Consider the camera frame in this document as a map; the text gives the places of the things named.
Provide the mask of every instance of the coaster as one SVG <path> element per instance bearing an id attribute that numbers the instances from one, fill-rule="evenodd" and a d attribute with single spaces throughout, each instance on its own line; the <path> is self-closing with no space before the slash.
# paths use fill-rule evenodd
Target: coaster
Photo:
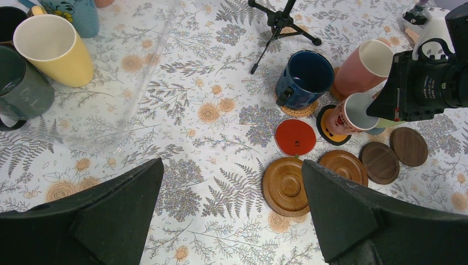
<path id="1" fill-rule="evenodd" d="M 280 123 L 275 132 L 278 147 L 288 156 L 302 156 L 309 153 L 317 137 L 312 127 L 302 120 L 290 119 Z"/>
<path id="2" fill-rule="evenodd" d="M 328 131 L 325 121 L 335 107 L 335 105 L 327 105 L 320 110 L 317 116 L 317 130 L 327 142 L 334 146 L 340 146 L 346 144 L 351 139 L 351 135 L 333 135 Z"/>
<path id="3" fill-rule="evenodd" d="M 338 70 L 339 70 L 339 67 L 333 69 L 333 72 L 335 72 L 335 76 L 336 76 L 336 73 L 338 72 Z M 337 100 L 339 100 L 340 102 L 346 99 L 345 96 L 341 95 L 341 94 L 336 90 L 334 84 L 333 84 L 332 87 L 330 88 L 330 94 L 331 94 L 334 98 L 336 98 Z"/>
<path id="4" fill-rule="evenodd" d="M 314 101 L 312 104 L 302 109 L 289 109 L 287 107 L 281 107 L 280 109 L 282 112 L 286 113 L 289 116 L 293 116 L 295 118 L 302 118 L 312 115 L 312 113 L 317 109 L 317 107 L 318 100 Z"/>
<path id="5" fill-rule="evenodd" d="M 398 159 L 410 167 L 418 167 L 427 160 L 429 154 L 424 138 L 417 131 L 402 127 L 390 135 L 390 147 Z"/>
<path id="6" fill-rule="evenodd" d="M 356 183 L 368 186 L 369 180 L 364 165 L 352 153 L 333 150 L 323 155 L 318 163 Z"/>
<path id="7" fill-rule="evenodd" d="M 400 163 L 395 152 L 381 142 L 371 142 L 364 146 L 361 161 L 369 178 L 377 184 L 390 184 L 400 173 Z"/>
<path id="8" fill-rule="evenodd" d="M 286 217 L 301 217 L 310 212 L 302 181 L 302 161 L 294 157 L 273 162 L 263 176 L 263 195 L 268 206 Z"/>

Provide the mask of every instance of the black coaster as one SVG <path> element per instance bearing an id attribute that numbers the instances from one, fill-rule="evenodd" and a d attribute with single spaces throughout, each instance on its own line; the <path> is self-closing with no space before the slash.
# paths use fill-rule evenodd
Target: black coaster
<path id="1" fill-rule="evenodd" d="M 320 110 L 317 116 L 317 130 L 327 142 L 340 146 L 346 144 L 351 139 L 351 135 L 333 135 L 328 131 L 325 121 L 335 107 L 336 105 L 327 105 Z"/>

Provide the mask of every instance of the dark green mug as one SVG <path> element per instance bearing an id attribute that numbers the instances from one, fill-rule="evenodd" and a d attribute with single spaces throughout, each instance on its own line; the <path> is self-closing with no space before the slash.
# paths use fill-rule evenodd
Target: dark green mug
<path id="1" fill-rule="evenodd" d="M 52 106 L 54 89 L 14 49 L 0 45 L 0 69 L 0 114 L 17 120 L 8 127 L 0 119 L 0 131 L 17 130 Z"/>

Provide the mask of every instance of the dark wooden coaster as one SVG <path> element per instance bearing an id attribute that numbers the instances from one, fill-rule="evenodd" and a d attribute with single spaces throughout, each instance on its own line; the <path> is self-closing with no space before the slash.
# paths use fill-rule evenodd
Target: dark wooden coaster
<path id="1" fill-rule="evenodd" d="M 390 184 L 400 173 L 400 163 L 395 152 L 381 142 L 371 142 L 364 146 L 361 161 L 369 178 L 377 184 Z"/>
<path id="2" fill-rule="evenodd" d="M 267 168 L 263 176 L 265 201 L 282 216 L 301 217 L 310 211 L 301 168 L 302 161 L 297 158 L 280 158 Z"/>
<path id="3" fill-rule="evenodd" d="M 425 163 L 429 154 L 424 138 L 417 131 L 402 127 L 390 135 L 390 147 L 398 159 L 410 167 L 418 167 Z"/>
<path id="4" fill-rule="evenodd" d="M 361 161 L 352 153 L 343 150 L 333 150 L 323 155 L 318 163 L 338 173 L 340 176 L 368 186 L 367 171 Z"/>

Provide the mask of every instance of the black tripod stand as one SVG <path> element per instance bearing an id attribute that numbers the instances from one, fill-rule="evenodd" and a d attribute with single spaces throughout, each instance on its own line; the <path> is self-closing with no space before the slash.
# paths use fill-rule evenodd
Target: black tripod stand
<path id="1" fill-rule="evenodd" d="M 263 55 L 268 49 L 268 46 L 273 40 L 281 39 L 284 37 L 291 37 L 295 35 L 304 35 L 306 38 L 311 40 L 315 46 L 319 46 L 322 44 L 322 41 L 319 38 L 313 37 L 309 33 L 299 28 L 296 24 L 294 24 L 293 18 L 289 16 L 289 13 L 291 13 L 294 3 L 296 3 L 296 0 L 288 0 L 283 11 L 273 12 L 264 6 L 257 4 L 255 0 L 248 0 L 249 6 L 258 8 L 267 14 L 267 17 L 268 17 L 267 25 L 272 27 L 272 33 L 273 33 L 271 39 L 267 42 L 265 50 L 260 55 L 260 58 L 258 59 L 257 63 L 253 65 L 252 70 L 250 71 L 251 74 L 255 73 L 255 70 L 257 69 L 258 64 L 260 63 L 260 60 L 262 59 Z M 296 32 L 281 34 L 281 30 L 284 29 L 285 27 L 291 27 L 294 30 L 296 30 Z"/>

